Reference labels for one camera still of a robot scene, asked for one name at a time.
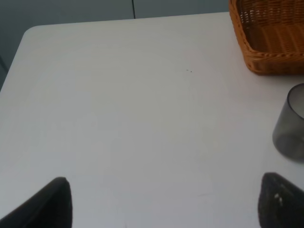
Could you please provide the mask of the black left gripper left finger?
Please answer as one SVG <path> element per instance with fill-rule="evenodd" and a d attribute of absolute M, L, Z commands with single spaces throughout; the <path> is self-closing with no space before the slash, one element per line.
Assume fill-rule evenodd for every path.
<path fill-rule="evenodd" d="M 71 228 L 73 204 L 70 184 L 57 177 L 0 219 L 2 228 Z"/>

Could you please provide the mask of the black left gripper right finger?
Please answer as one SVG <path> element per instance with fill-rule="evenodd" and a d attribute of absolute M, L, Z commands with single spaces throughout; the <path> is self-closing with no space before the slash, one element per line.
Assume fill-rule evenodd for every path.
<path fill-rule="evenodd" d="M 263 175 L 258 198 L 262 228 L 302 228 L 304 191 L 275 172 Z"/>

